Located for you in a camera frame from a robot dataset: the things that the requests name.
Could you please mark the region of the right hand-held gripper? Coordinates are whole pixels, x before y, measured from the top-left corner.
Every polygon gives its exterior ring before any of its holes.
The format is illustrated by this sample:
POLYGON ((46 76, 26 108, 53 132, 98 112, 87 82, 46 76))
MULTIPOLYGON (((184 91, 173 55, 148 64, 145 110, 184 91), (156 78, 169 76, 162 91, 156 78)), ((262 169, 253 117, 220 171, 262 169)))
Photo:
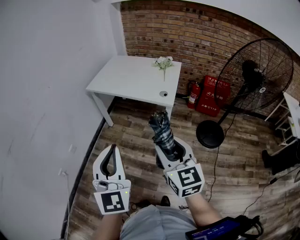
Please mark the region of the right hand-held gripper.
POLYGON ((196 162, 189 144, 175 137, 175 155, 171 157, 155 145, 158 167, 164 169, 166 183, 179 198, 186 198, 200 193, 205 184, 200 163, 196 162))

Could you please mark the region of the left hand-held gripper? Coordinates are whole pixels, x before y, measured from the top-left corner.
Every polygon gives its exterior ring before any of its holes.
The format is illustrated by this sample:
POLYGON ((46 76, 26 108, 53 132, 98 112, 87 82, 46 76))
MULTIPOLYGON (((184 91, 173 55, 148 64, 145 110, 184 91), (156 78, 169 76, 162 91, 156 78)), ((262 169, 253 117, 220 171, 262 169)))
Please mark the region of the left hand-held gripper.
POLYGON ((131 182, 125 172, 117 145, 106 147, 93 164, 96 189, 94 197, 102 215, 123 213, 129 210, 131 182), (99 180, 106 177, 110 180, 99 180))

